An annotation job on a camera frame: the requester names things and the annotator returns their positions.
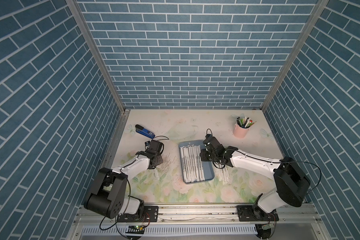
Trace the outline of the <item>blue stapler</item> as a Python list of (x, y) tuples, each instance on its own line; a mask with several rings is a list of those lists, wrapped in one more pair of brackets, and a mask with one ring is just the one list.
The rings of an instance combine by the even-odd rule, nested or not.
[(156, 135), (153, 132), (147, 130), (146, 128), (144, 128), (141, 125), (135, 125), (135, 128), (136, 128), (136, 132), (138, 134), (141, 134), (141, 135), (143, 135), (145, 137), (148, 137), (150, 139), (154, 139), (156, 137)]

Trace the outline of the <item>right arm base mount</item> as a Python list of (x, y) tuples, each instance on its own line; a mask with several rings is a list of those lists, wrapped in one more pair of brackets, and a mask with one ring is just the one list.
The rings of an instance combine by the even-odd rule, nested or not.
[(240, 222), (277, 222), (279, 221), (278, 213), (273, 210), (271, 213), (266, 213), (259, 207), (250, 205), (239, 205), (236, 207)]

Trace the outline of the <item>pens in cup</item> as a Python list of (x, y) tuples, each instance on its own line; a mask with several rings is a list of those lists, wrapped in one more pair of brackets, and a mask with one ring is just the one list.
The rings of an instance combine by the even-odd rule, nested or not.
[(251, 126), (253, 126), (256, 122), (254, 122), (251, 118), (241, 118), (237, 117), (236, 119), (237, 125), (242, 129), (249, 129)]

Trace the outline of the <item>wrapped straw pile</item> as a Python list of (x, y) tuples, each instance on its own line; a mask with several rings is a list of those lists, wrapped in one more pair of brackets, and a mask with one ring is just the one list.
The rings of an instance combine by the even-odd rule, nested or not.
[(159, 174), (159, 172), (158, 172), (158, 169), (157, 169), (157, 168), (155, 168), (155, 169), (154, 169), (154, 175), (155, 175), (155, 178), (156, 178), (157, 180), (159, 180), (159, 179), (160, 179), (160, 174)]
[(221, 169), (217, 169), (217, 175), (220, 182), (222, 182), (223, 185), (226, 185), (230, 182), (230, 175), (228, 171), (228, 167), (224, 167)]

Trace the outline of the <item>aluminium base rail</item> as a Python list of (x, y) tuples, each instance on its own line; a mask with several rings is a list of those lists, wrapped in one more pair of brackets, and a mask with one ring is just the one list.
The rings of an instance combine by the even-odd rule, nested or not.
[[(250, 217), (239, 218), (237, 205), (231, 204), (153, 204), (157, 206), (156, 213), (150, 213), (150, 220), (144, 224), (267, 224), (270, 220), (252, 221)], [(313, 204), (302, 204), (295, 208), (284, 206), (277, 209), (279, 221), (277, 224), (316, 224), (321, 223), (321, 218)]]

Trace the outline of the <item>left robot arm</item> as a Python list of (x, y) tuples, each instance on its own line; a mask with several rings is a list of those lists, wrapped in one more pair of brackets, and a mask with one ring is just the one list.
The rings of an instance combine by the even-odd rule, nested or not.
[(146, 149), (139, 151), (127, 163), (113, 169), (101, 168), (84, 199), (84, 208), (103, 217), (113, 219), (125, 216), (138, 221), (144, 214), (144, 201), (126, 192), (132, 192), (131, 181), (138, 174), (153, 170), (163, 163), (164, 144), (151, 140)]

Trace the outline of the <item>pink pen cup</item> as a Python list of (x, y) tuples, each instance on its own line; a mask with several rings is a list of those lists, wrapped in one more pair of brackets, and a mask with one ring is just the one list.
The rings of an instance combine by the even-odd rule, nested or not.
[(238, 139), (243, 139), (249, 132), (249, 128), (242, 128), (237, 123), (234, 124), (233, 135)]

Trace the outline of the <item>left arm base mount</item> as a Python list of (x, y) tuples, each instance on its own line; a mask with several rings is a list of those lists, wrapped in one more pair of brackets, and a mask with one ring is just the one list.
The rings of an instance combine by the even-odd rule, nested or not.
[(159, 207), (158, 206), (144, 206), (139, 207), (136, 214), (123, 214), (117, 217), (118, 223), (137, 223), (144, 221), (145, 223), (156, 223), (158, 220)]

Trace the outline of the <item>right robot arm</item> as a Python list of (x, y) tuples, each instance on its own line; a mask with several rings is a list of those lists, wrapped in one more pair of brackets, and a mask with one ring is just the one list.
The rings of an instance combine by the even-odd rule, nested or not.
[(212, 134), (206, 134), (201, 151), (204, 162), (241, 168), (274, 180), (275, 187), (260, 194), (251, 211), (257, 219), (277, 208), (289, 205), (300, 207), (308, 193), (311, 181), (292, 158), (269, 159), (240, 151), (236, 147), (224, 147)]

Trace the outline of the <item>straw being gripped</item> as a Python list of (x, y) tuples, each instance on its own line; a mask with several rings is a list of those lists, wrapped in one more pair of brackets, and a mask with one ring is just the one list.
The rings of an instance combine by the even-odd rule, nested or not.
[(195, 173), (194, 173), (194, 167), (193, 167), (193, 160), (192, 160), (192, 147), (188, 146), (188, 159), (189, 159), (189, 165), (190, 165), (190, 171), (191, 171), (191, 182), (195, 180)]

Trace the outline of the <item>right wrapped straw pile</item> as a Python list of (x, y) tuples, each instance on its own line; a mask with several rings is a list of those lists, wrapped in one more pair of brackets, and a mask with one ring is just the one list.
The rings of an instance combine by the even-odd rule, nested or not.
[(230, 182), (230, 175), (228, 171), (228, 167), (224, 167), (221, 169), (217, 169), (217, 175), (220, 182), (222, 182), (223, 185), (226, 185)]

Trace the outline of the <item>left wrapped straw pile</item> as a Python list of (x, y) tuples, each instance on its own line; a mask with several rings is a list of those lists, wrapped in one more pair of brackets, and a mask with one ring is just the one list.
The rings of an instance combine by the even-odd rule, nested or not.
[(155, 168), (155, 169), (154, 169), (154, 175), (155, 175), (155, 178), (156, 178), (157, 180), (159, 180), (159, 179), (160, 179), (160, 174), (159, 174), (159, 172), (158, 172), (158, 169), (157, 169), (157, 168)]

